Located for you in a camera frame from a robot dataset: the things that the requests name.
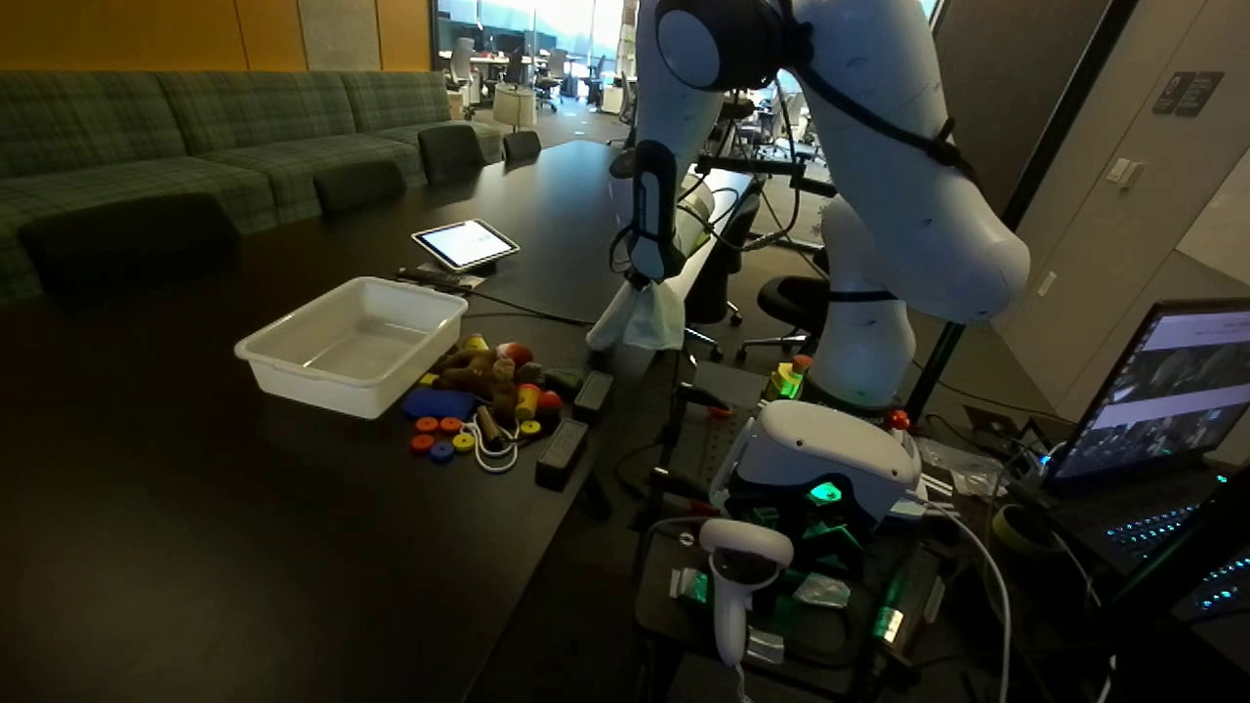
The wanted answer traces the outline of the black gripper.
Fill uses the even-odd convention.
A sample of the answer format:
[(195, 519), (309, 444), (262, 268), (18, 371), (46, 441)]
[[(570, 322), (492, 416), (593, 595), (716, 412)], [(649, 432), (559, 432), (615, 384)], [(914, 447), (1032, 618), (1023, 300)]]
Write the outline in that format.
[(628, 178), (628, 220), (622, 226), (628, 264), (623, 280), (643, 289), (671, 277), (683, 264), (677, 251), (677, 151), (658, 142), (634, 142), (615, 157), (615, 171)]

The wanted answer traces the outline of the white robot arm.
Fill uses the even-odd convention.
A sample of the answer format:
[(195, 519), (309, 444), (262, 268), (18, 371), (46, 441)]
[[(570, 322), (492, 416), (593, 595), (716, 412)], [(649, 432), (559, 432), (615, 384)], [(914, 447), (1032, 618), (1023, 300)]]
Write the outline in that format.
[(677, 277), (677, 182), (729, 88), (794, 73), (834, 200), (820, 234), (829, 300), (808, 384), (880, 410), (914, 360), (910, 312), (979, 322), (1032, 277), (1028, 242), (989, 208), (941, 88), (916, 0), (641, 0), (623, 280)]

